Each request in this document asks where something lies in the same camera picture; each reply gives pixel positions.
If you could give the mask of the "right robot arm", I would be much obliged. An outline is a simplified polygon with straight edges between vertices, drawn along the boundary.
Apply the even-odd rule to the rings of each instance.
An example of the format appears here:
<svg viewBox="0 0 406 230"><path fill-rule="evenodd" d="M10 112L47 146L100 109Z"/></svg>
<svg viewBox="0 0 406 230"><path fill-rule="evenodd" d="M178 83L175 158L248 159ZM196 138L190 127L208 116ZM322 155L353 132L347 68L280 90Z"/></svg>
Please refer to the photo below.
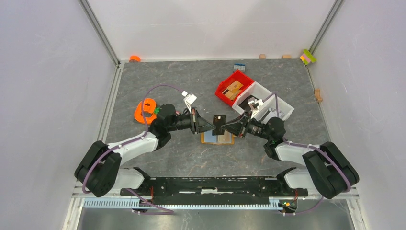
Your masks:
<svg viewBox="0 0 406 230"><path fill-rule="evenodd" d="M284 121L271 117L266 123L250 118L248 113L240 115L221 128L243 138L246 134L266 140L264 151L276 161L290 161L306 167L282 173L277 181L277 191L290 195L296 188L315 189L321 196L332 199L340 193L348 192L360 181L358 172L350 164L340 149L331 141L321 145L301 144L287 140Z"/></svg>

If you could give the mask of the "grey credit card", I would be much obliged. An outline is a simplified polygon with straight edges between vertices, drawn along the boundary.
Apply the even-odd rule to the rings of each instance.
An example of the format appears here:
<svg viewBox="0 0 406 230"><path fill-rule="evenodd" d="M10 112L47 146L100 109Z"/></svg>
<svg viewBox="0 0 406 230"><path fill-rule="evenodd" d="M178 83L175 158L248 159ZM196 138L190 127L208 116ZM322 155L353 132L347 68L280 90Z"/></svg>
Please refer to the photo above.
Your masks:
<svg viewBox="0 0 406 230"><path fill-rule="evenodd" d="M222 128L222 125L226 123L225 115L214 115L213 116L213 125L215 129L212 131L213 136L222 136L225 134L225 130Z"/></svg>

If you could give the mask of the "orange card holder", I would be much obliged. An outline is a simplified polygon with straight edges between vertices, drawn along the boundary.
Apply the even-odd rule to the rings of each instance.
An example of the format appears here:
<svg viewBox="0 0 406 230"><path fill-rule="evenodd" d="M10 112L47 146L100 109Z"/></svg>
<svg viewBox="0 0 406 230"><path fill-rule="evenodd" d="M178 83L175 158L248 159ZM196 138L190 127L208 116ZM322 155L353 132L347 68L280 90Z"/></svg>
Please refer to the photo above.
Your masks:
<svg viewBox="0 0 406 230"><path fill-rule="evenodd" d="M214 145L233 145L234 135L225 131L223 135L213 135L212 131L207 131L201 134L202 144Z"/></svg>

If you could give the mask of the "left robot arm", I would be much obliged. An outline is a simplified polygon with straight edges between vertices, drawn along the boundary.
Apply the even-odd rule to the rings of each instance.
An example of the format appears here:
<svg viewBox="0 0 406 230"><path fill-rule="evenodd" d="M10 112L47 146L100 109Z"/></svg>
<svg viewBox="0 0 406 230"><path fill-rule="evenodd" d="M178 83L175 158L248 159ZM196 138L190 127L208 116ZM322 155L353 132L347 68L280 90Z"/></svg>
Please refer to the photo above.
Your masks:
<svg viewBox="0 0 406 230"><path fill-rule="evenodd" d="M85 194L101 197L113 188L132 188L138 195L150 190L150 181L136 169L121 166L142 154L163 148L173 131L189 129L193 134L215 129L215 125L202 118L193 107L178 114L174 105L166 103L159 109L146 131L124 141L106 144L95 141L79 163L74 176L82 183Z"/></svg>

